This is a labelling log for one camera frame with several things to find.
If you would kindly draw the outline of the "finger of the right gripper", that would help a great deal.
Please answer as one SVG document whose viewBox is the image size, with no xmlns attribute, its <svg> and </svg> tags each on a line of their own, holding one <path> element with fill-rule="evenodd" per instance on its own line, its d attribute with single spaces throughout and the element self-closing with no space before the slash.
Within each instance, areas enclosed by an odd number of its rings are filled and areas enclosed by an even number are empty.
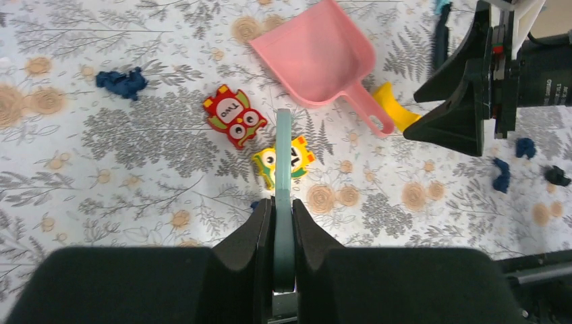
<svg viewBox="0 0 572 324">
<path fill-rule="evenodd" d="M 470 59 L 453 94 L 405 129 L 408 140 L 432 143 L 458 153 L 480 157 L 484 120 L 488 118 L 488 74 L 481 59 Z"/>
<path fill-rule="evenodd" d="M 472 23 L 461 44 L 414 93 L 415 101 L 425 103 L 447 99 L 460 84 L 467 61 L 484 57 L 489 28 L 490 4 L 478 1 Z"/>
</svg>

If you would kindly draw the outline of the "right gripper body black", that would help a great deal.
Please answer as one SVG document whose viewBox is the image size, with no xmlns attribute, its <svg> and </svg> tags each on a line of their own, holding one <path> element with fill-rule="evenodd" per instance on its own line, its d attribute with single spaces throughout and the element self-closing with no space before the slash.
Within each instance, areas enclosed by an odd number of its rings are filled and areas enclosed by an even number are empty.
<svg viewBox="0 0 572 324">
<path fill-rule="evenodd" d="M 571 20 L 562 8 L 551 16 L 544 4 L 516 60 L 505 56 L 498 24 L 491 45 L 495 138 L 515 130 L 519 108 L 571 106 Z"/>
</svg>

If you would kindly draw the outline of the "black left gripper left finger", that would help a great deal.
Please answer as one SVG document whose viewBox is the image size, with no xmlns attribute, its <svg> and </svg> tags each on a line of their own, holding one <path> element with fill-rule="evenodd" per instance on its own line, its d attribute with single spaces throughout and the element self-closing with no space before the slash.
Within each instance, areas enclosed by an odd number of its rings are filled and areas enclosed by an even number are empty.
<svg viewBox="0 0 572 324">
<path fill-rule="evenodd" d="M 274 203 L 216 246 L 71 247 L 34 272 L 8 323 L 258 323 Z"/>
</svg>

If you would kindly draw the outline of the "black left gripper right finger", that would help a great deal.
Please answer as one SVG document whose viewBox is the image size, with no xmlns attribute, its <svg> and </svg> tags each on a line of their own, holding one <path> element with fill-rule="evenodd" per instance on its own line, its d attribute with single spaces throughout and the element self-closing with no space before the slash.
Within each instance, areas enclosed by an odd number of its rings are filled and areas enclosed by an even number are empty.
<svg viewBox="0 0 572 324">
<path fill-rule="evenodd" d="M 469 248 L 350 248 L 293 202 L 300 323 L 523 323 L 498 265 Z"/>
</svg>

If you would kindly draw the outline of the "teal hand brush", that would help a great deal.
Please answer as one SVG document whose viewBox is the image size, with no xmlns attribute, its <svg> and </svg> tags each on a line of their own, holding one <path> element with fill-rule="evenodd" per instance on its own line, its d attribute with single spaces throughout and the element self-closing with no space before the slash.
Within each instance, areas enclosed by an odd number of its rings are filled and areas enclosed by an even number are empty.
<svg viewBox="0 0 572 324">
<path fill-rule="evenodd" d="M 291 111 L 277 110 L 275 142 L 275 245 L 273 290 L 292 292 L 295 288 L 295 236 L 291 208 Z"/>
</svg>

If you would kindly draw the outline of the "black paper scrap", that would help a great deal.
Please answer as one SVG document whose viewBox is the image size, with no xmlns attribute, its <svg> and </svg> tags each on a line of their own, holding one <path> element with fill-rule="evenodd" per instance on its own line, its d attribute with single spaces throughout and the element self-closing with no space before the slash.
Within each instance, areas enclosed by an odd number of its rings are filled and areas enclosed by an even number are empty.
<svg viewBox="0 0 572 324">
<path fill-rule="evenodd" d="M 555 186 L 566 187 L 571 183 L 571 178 L 568 178 L 565 175 L 565 172 L 556 165 L 553 165 L 552 167 L 547 167 L 544 170 L 544 178 L 546 181 L 548 181 L 551 184 L 554 184 Z"/>
</svg>

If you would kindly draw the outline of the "pink plastic dustpan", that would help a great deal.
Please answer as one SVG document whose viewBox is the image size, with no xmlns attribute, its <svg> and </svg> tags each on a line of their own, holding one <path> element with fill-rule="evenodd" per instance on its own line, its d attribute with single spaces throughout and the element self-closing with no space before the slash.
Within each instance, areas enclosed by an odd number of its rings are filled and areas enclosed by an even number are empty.
<svg viewBox="0 0 572 324">
<path fill-rule="evenodd" d="M 250 44 L 300 105 L 321 107 L 344 97 L 375 135 L 395 130 L 362 84 L 376 64 L 374 47 L 336 1 L 320 1 Z"/>
</svg>

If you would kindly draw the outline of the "yellow curved wooden block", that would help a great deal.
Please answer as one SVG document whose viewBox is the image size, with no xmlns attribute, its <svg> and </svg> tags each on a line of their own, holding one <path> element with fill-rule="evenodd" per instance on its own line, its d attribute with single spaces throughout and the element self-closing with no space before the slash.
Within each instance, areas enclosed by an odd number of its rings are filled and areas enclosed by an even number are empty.
<svg viewBox="0 0 572 324">
<path fill-rule="evenodd" d="M 374 100 L 386 111 L 400 132 L 403 132 L 422 118 L 421 115 L 407 110 L 397 102 L 393 95 L 393 89 L 390 82 L 385 82 L 382 86 L 377 88 L 372 96 Z"/>
</svg>

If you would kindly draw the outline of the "yellow owl puzzle piece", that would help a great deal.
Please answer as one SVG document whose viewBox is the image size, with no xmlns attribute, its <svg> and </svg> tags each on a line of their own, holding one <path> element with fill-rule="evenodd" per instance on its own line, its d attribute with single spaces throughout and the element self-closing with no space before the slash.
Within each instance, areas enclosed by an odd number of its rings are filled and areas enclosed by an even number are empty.
<svg viewBox="0 0 572 324">
<path fill-rule="evenodd" d="M 309 151 L 308 142 L 304 136 L 298 136 L 291 141 L 291 178 L 298 179 L 307 174 L 307 166 L 316 160 L 312 151 Z M 252 157 L 258 167 L 269 190 L 275 189 L 275 147 L 265 148 Z"/>
</svg>

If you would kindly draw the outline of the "red owl puzzle piece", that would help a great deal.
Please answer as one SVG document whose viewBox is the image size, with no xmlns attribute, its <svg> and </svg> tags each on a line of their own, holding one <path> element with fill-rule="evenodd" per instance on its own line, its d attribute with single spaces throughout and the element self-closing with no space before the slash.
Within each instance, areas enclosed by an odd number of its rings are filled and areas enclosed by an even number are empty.
<svg viewBox="0 0 572 324">
<path fill-rule="evenodd" d="M 226 84 L 218 87 L 215 96 L 203 101 L 203 108 L 208 114 L 207 123 L 211 128 L 225 134 L 229 142 L 240 151 L 268 123 L 251 106 L 244 91 L 239 89 L 233 92 Z"/>
</svg>

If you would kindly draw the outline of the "floral tablecloth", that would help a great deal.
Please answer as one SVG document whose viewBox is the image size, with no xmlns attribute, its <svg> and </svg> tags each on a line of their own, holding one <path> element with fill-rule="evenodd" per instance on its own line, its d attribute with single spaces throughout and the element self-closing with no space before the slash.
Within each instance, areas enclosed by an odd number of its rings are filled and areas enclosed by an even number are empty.
<svg viewBox="0 0 572 324">
<path fill-rule="evenodd" d="M 275 111 L 316 155 L 292 195 L 350 246 L 471 246 L 495 259 L 571 248 L 571 109 L 525 108 L 505 140 L 486 122 L 482 157 L 394 133 L 379 138 L 338 100 L 293 102 L 249 42 L 311 1 L 1 2 L 1 314 L 58 248 L 212 246 L 269 195 L 252 155 Z M 96 86 L 142 69 L 138 100 Z M 267 119 L 237 150 L 203 101 L 226 84 Z M 536 155 L 515 156 L 518 138 Z M 492 187 L 510 166 L 509 191 Z"/>
</svg>

